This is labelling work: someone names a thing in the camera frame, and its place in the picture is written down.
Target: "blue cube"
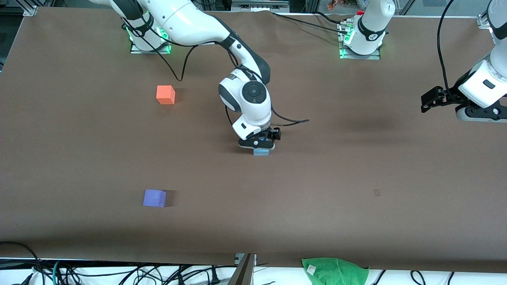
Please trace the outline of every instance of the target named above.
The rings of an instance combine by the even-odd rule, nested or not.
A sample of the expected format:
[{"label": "blue cube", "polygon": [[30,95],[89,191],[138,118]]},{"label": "blue cube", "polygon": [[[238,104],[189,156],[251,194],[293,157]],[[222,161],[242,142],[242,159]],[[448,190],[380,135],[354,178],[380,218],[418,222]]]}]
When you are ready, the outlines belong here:
[{"label": "blue cube", "polygon": [[146,189],[144,192],[143,206],[148,207],[165,207],[165,191]]}]

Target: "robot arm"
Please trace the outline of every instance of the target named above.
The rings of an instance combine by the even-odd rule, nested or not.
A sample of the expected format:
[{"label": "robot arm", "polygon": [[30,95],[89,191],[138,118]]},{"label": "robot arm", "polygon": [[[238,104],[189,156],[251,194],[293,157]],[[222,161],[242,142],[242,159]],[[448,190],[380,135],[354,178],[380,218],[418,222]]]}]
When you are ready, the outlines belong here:
[{"label": "robot arm", "polygon": [[353,31],[344,44],[357,54],[372,54],[382,45],[385,29],[395,11],[392,0],[370,0],[365,13],[351,19]]},{"label": "robot arm", "polygon": [[128,22],[132,40],[141,49],[152,50],[147,46],[158,48],[163,43],[152,31],[160,26],[177,44],[219,44],[234,54],[241,64],[220,82],[219,95],[228,108],[242,113],[232,125],[241,138],[239,145],[274,148],[273,140],[279,139],[279,129],[270,128],[271,98],[266,88],[271,76],[269,65],[223,21],[204,14],[190,0],[90,1],[113,7]]},{"label": "robot arm", "polygon": [[436,86],[421,97],[421,111],[460,104],[456,115],[463,121],[507,122],[507,0],[491,0],[487,10],[496,46],[458,79],[449,92]]}]

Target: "green towel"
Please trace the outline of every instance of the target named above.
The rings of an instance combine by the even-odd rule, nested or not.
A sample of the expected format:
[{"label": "green towel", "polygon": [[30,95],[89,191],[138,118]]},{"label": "green towel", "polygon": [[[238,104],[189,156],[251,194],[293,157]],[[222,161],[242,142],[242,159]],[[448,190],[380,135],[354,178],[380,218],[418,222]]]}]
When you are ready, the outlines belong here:
[{"label": "green towel", "polygon": [[313,285],[365,285],[369,269],[337,258],[302,259]]}]

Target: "table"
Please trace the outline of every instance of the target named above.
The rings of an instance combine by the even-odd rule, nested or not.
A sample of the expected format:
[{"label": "table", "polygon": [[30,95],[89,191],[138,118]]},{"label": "table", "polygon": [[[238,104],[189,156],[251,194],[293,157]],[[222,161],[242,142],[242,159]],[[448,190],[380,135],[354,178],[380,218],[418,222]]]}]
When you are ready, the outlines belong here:
[{"label": "table", "polygon": [[[217,96],[232,70],[221,47],[195,49],[180,83],[158,56],[128,53],[113,11],[40,8],[0,76],[0,239],[45,258],[506,271],[505,126],[420,113],[442,83],[437,18],[393,18],[382,59],[357,61],[330,31],[216,15],[271,65],[276,110],[311,121],[254,157]],[[452,83],[491,48],[474,19],[445,21]],[[166,56],[176,70],[186,51]],[[175,87],[175,105],[157,103],[157,85]],[[145,189],[172,206],[143,207]]]}]

